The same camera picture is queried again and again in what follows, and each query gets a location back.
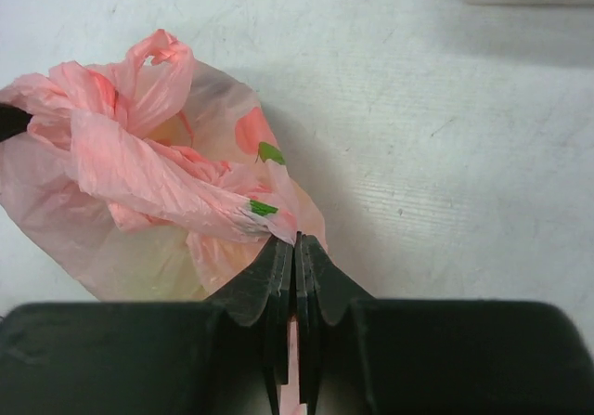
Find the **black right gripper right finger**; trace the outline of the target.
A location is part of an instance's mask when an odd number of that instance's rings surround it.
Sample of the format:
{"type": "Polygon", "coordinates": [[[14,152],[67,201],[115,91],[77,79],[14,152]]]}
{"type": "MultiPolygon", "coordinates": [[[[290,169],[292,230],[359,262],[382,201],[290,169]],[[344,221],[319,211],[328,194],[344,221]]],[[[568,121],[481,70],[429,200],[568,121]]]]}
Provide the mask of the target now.
{"type": "Polygon", "coordinates": [[[331,261],[319,240],[300,233],[294,246],[299,397],[314,414],[319,396],[324,331],[341,322],[350,303],[372,295],[331,261]]]}

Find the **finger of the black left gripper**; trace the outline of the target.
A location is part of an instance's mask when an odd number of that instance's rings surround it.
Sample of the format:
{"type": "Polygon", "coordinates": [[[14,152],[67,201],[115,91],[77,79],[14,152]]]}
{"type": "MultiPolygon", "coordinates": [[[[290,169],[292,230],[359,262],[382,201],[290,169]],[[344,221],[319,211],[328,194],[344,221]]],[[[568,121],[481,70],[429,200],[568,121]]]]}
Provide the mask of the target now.
{"type": "Polygon", "coordinates": [[[25,110],[8,104],[0,104],[0,141],[27,131],[32,115],[25,110]]]}

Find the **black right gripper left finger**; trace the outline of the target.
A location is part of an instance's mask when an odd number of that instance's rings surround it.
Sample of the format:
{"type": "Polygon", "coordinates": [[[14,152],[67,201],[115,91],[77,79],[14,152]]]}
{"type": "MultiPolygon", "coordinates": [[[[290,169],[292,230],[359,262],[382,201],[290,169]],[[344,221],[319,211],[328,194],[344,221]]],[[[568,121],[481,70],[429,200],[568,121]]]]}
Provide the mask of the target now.
{"type": "Polygon", "coordinates": [[[280,413],[280,387],[289,383],[292,261],[293,247],[271,237],[246,268],[206,299],[255,339],[271,414],[280,413]]]}

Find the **pink plastic bag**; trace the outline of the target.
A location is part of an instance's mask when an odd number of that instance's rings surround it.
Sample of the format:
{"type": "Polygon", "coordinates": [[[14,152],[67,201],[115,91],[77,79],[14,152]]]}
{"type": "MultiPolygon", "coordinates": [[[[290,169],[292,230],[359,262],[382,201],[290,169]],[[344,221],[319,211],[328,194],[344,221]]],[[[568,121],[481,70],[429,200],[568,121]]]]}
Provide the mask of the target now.
{"type": "Polygon", "coordinates": [[[21,75],[1,103],[32,115],[1,142],[2,207],[99,299],[202,299],[270,237],[326,238],[256,93],[165,30],[21,75]]]}

